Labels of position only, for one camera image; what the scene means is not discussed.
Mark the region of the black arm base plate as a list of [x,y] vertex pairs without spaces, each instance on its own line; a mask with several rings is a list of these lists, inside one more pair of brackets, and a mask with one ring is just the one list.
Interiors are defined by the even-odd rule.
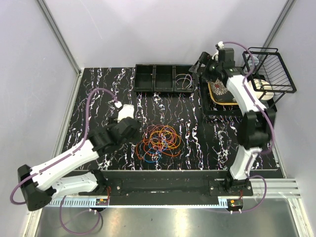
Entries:
[[249,181],[227,190],[227,171],[96,170],[95,174],[102,191],[111,188],[110,204],[114,206],[212,205],[219,204],[218,197],[253,196]]

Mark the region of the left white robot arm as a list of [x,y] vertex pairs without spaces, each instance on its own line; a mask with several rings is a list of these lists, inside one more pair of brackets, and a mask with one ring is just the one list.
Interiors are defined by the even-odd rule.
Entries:
[[141,130],[139,120],[127,117],[91,132],[85,141],[47,162],[19,167],[17,173],[23,203],[29,211],[36,211],[63,196],[106,194],[108,182],[101,171],[91,170],[76,176],[69,176],[69,173],[119,150],[126,143],[139,141]]

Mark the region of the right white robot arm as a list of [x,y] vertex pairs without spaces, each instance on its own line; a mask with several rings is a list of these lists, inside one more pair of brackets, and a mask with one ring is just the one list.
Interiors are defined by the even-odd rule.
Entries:
[[254,161],[262,153],[264,146],[274,140],[273,124],[276,113],[266,108],[251,92],[247,75],[235,65],[232,48],[219,48],[217,57],[202,52],[190,72],[207,82],[221,81],[233,95],[241,111],[242,120],[237,130],[237,155],[223,183],[225,192],[235,196],[248,187],[249,173]]

